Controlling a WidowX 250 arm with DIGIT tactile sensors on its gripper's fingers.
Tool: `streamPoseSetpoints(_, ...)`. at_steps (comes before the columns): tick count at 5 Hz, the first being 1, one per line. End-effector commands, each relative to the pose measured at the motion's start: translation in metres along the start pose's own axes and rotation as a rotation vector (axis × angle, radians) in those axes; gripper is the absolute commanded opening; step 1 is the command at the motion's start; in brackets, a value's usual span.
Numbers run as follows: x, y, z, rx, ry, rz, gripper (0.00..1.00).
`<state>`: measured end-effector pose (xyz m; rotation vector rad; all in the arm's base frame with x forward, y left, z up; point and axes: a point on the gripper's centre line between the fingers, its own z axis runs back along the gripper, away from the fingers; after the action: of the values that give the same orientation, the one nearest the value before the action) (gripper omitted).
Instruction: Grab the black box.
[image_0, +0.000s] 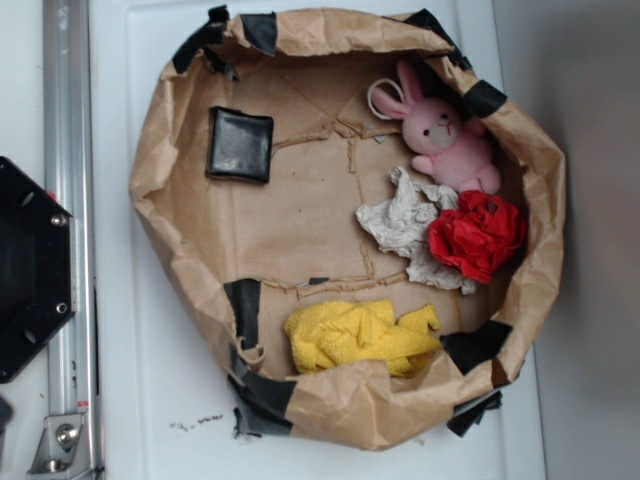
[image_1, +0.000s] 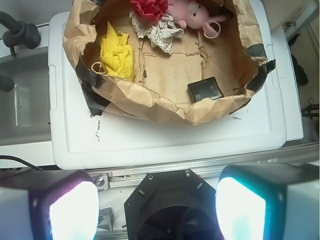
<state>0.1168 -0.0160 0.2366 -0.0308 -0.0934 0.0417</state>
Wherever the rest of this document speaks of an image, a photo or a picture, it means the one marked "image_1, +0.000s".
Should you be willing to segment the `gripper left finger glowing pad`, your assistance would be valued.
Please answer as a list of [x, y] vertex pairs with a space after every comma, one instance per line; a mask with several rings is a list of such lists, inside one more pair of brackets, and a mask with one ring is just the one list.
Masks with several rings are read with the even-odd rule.
[[92, 240], [98, 221], [98, 189], [86, 171], [0, 174], [2, 240]]

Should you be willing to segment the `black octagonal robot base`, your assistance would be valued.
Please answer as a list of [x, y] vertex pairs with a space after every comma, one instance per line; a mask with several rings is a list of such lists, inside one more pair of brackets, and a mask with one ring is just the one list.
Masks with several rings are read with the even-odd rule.
[[130, 240], [222, 240], [216, 189], [190, 169], [149, 173], [124, 203]]

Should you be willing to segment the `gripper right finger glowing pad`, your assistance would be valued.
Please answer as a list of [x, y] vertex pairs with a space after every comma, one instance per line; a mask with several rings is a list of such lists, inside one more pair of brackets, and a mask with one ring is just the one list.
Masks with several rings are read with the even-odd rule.
[[219, 177], [215, 208], [226, 240], [318, 240], [320, 167], [228, 165]]

